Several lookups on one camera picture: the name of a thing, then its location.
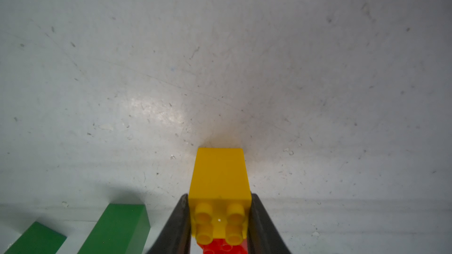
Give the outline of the red lego brick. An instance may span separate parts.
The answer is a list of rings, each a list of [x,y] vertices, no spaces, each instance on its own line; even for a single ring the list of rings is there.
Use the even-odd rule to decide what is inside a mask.
[[[248,254],[247,241],[240,245],[229,245],[224,239],[213,239],[209,245],[198,244],[203,254]]]

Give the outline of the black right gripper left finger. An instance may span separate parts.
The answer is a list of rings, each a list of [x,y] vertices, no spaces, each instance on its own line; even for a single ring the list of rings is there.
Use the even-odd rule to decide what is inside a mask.
[[[161,233],[147,254],[189,254],[191,221],[188,194],[180,197]]]

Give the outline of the green lego brick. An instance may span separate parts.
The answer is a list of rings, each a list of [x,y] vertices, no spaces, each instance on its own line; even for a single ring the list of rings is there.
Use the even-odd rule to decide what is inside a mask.
[[[4,254],[56,254],[67,237],[34,222]]]
[[[150,230],[145,205],[109,204],[80,254],[141,254]]]

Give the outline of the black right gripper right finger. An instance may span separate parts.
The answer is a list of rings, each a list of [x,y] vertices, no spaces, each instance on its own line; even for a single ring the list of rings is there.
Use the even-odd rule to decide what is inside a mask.
[[[257,194],[251,194],[248,221],[249,254],[291,254]]]

